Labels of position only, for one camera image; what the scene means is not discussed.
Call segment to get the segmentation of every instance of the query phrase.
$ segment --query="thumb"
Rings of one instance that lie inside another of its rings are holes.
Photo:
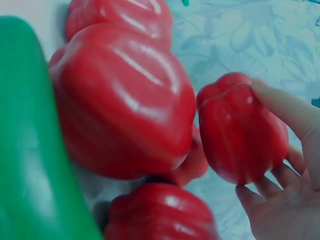
[[[251,88],[260,102],[300,139],[314,189],[320,190],[320,109],[260,79],[254,79]]]

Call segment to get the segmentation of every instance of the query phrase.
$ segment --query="green bell pepper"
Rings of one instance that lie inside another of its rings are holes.
[[[37,37],[10,16],[0,33],[0,239],[102,240],[66,155]]]

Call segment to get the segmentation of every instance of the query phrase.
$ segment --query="pepper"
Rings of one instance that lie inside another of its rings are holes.
[[[80,30],[101,23],[145,34],[171,48],[173,17],[165,0],[71,1],[66,21],[69,40]]]
[[[109,178],[168,173],[192,142],[196,98],[164,46],[114,24],[77,33],[50,63],[68,152]]]
[[[202,177],[208,168],[209,164],[202,147],[199,128],[193,124],[192,144],[185,160],[177,169],[163,174],[161,177],[179,187],[184,187],[192,180]]]
[[[108,240],[220,240],[209,206],[167,183],[147,183],[112,201]]]
[[[40,44],[0,17],[0,239],[102,240],[73,176]]]
[[[199,127],[209,165],[244,185],[278,167],[288,153],[288,130],[251,90],[249,76],[232,72],[197,95]]]

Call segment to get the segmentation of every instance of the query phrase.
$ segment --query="red bell pepper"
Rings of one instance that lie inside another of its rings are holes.
[[[165,0],[72,0],[68,12],[69,40],[90,25],[113,23],[171,48],[173,18]]]
[[[136,179],[184,161],[196,98],[179,60],[162,44],[96,24],[58,50],[49,66],[76,162],[106,177]]]
[[[107,240],[220,240],[209,206],[166,183],[147,183],[110,205]]]
[[[238,185],[258,181],[288,153],[286,124],[259,102],[251,83],[243,73],[229,73],[196,99],[205,156],[218,175]]]
[[[192,144],[183,163],[175,170],[163,174],[162,178],[169,180],[179,187],[184,187],[193,179],[202,177],[208,170],[209,164],[202,147],[199,128],[192,126]]]

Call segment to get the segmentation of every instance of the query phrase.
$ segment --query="finger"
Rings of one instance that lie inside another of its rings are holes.
[[[252,219],[254,210],[265,202],[264,199],[246,186],[237,186],[235,192],[249,219]]]
[[[271,170],[271,173],[283,188],[300,179],[300,176],[284,163]]]
[[[265,176],[255,184],[256,189],[259,191],[264,199],[270,199],[282,192],[281,188],[278,187],[274,182],[270,181]]]
[[[320,109],[260,80],[252,81],[251,87],[261,103],[283,120],[301,140],[313,188],[320,191]]]
[[[302,176],[307,167],[302,151],[290,145],[286,159],[293,169]]]
[[[284,121],[301,141],[319,126],[320,112],[315,106],[259,79],[254,79],[251,87],[260,102]]]

